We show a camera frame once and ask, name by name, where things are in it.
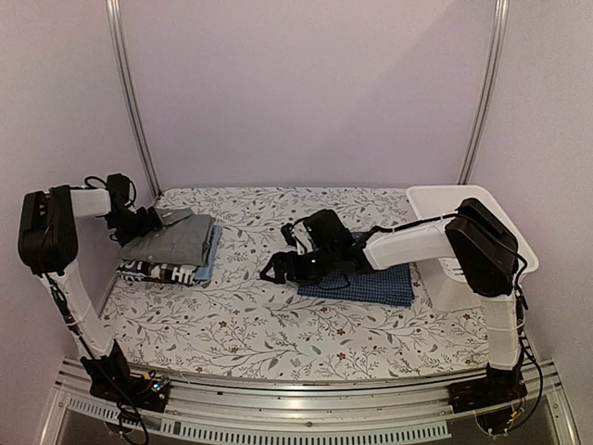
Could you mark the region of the grey shirt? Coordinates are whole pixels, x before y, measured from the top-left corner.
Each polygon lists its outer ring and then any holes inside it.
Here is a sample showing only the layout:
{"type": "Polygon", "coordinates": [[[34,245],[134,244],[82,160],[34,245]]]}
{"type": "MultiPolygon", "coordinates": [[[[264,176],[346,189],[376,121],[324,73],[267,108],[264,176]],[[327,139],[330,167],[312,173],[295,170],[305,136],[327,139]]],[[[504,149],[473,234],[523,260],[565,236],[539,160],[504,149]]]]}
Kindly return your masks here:
{"type": "Polygon", "coordinates": [[[202,266],[206,262],[215,219],[191,209],[157,209],[162,227],[127,243],[118,258],[173,265],[202,266]]]}

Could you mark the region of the light blue shirt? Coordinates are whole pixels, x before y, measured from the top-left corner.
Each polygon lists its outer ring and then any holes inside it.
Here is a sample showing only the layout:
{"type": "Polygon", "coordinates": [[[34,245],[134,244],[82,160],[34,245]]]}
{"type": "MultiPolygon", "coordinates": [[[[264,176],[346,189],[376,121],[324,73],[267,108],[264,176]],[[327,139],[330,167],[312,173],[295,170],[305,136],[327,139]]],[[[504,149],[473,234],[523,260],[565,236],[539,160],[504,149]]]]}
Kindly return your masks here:
{"type": "Polygon", "coordinates": [[[214,269],[214,261],[216,257],[217,248],[221,239],[222,228],[219,225],[212,227],[212,233],[209,240],[208,255],[203,266],[199,266],[194,274],[194,282],[206,282],[211,279],[214,269]]]}

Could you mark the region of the blue checked long sleeve shirt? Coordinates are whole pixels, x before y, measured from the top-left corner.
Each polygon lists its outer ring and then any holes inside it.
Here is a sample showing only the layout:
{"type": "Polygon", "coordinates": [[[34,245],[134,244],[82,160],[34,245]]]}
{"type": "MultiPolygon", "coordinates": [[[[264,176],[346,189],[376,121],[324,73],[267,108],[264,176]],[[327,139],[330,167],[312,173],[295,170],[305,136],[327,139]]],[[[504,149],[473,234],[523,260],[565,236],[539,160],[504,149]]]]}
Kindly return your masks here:
{"type": "Polygon", "coordinates": [[[410,307],[414,301],[410,266],[407,263],[367,274],[344,275],[333,271],[316,283],[300,284],[297,294],[396,307],[410,307]]]}

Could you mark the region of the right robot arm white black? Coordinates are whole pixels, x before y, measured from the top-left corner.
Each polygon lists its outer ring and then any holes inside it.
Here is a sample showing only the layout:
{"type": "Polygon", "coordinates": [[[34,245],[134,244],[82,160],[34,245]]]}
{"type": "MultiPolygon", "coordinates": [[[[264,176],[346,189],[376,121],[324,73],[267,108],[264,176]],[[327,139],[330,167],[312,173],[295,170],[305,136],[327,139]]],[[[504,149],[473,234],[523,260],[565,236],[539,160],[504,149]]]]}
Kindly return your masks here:
{"type": "Polygon", "coordinates": [[[334,210],[299,219],[312,249],[303,247],[285,224],[281,233],[290,250],[271,256],[260,279],[283,285],[316,284],[329,273],[364,275],[401,264],[453,258],[467,286],[478,296],[486,318],[488,366],[496,370],[479,385],[479,396],[498,404],[513,392],[512,370],[523,360],[519,339],[525,307],[520,277],[528,262],[519,241],[479,199],[469,197],[451,213],[393,227],[374,226],[358,236],[334,210]]]}

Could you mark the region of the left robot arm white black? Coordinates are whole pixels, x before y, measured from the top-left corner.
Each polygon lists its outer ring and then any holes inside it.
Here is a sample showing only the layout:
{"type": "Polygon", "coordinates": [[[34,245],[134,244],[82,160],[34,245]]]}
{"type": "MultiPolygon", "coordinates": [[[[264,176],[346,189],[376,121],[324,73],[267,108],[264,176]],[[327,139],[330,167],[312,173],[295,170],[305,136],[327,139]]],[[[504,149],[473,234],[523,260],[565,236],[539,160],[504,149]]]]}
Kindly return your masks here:
{"type": "Polygon", "coordinates": [[[80,188],[60,185],[24,197],[18,237],[21,261],[37,276],[78,345],[91,376],[118,402],[137,395],[137,382],[117,341],[98,319],[82,282],[77,221],[103,218],[124,246],[162,227],[154,208],[135,210],[129,187],[80,188]]]}

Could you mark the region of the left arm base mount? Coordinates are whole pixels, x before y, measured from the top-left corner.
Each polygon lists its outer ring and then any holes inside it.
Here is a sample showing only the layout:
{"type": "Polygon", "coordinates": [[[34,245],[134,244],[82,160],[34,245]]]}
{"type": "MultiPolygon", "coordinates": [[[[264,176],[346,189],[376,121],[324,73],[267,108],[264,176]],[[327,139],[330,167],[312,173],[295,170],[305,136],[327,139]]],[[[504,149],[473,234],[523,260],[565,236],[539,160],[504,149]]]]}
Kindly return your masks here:
{"type": "Polygon", "coordinates": [[[170,396],[170,379],[154,371],[143,375],[93,376],[90,394],[130,408],[164,413],[170,396]]]}

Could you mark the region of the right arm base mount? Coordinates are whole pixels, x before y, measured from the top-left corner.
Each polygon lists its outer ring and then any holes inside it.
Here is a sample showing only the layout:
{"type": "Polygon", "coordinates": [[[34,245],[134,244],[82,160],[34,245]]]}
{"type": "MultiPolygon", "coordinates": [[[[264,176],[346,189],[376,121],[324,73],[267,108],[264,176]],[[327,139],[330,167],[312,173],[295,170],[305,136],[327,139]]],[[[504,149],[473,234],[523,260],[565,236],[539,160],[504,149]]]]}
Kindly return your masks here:
{"type": "Polygon", "coordinates": [[[486,375],[448,386],[448,404],[454,413],[466,413],[501,403],[519,400],[527,395],[520,371],[486,368],[486,375]]]}

